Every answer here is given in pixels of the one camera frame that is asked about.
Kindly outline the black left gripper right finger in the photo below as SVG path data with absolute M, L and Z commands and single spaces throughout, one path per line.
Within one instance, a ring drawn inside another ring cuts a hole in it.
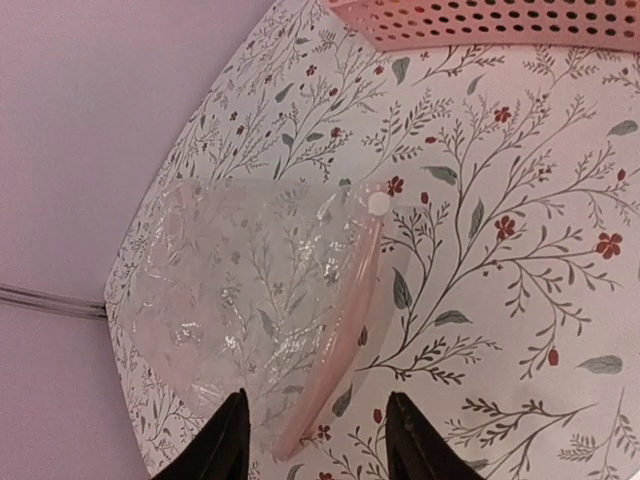
M 390 480 L 482 480 L 404 392 L 387 400 L 385 444 Z

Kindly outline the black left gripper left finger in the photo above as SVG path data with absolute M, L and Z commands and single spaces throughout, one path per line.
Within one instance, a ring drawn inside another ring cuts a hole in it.
M 231 393 L 158 480 L 247 480 L 250 412 L 246 392 Z

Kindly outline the clear zip top bag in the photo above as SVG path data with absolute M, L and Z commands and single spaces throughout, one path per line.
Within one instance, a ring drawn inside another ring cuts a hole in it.
M 379 183 L 175 183 L 122 312 L 133 345 L 196 415 L 244 390 L 257 445 L 291 457 L 351 368 L 390 209 Z

